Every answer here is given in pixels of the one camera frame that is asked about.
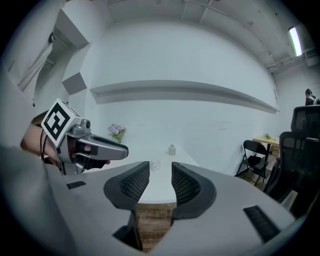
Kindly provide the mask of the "person's left hand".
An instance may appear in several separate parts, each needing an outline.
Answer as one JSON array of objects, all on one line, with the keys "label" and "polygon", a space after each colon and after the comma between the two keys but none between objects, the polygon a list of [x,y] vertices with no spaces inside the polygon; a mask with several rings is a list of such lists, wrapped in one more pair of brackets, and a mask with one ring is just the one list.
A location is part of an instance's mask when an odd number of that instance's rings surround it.
[{"label": "person's left hand", "polygon": [[81,169],[83,173],[84,170],[90,169],[101,169],[104,165],[109,165],[110,160],[96,160],[91,159],[96,146],[85,144],[82,142],[76,142],[74,146],[70,149],[70,158],[75,162],[77,167]]}]

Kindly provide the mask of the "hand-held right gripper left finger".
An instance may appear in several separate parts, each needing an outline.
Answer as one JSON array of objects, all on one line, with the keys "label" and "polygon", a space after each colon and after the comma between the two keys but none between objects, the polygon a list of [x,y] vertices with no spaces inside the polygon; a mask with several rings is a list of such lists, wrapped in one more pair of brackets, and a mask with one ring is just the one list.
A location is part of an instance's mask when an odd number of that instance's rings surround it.
[{"label": "hand-held right gripper left finger", "polygon": [[121,210],[134,210],[150,181],[150,162],[110,178],[103,187],[106,198]]}]

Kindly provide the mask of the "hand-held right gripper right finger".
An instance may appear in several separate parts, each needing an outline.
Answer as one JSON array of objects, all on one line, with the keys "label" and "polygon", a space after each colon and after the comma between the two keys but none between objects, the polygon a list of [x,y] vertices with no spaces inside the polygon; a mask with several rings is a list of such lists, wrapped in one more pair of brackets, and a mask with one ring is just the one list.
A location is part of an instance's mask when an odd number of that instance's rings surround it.
[{"label": "hand-held right gripper right finger", "polygon": [[174,220],[198,218],[215,202],[213,182],[178,162],[171,164],[171,184],[176,195]]}]

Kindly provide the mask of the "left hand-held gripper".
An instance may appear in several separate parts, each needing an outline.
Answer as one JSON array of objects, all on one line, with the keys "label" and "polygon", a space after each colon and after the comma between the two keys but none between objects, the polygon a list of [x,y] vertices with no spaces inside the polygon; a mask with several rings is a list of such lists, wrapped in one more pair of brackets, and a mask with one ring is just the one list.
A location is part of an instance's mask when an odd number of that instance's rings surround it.
[{"label": "left hand-held gripper", "polygon": [[90,145],[90,158],[94,160],[123,160],[129,155],[127,146],[93,135],[91,122],[59,98],[47,111],[41,128],[41,158],[44,159],[46,146],[51,145],[55,157],[58,158],[58,167],[62,175],[82,173],[70,157],[70,149],[76,142]]}]

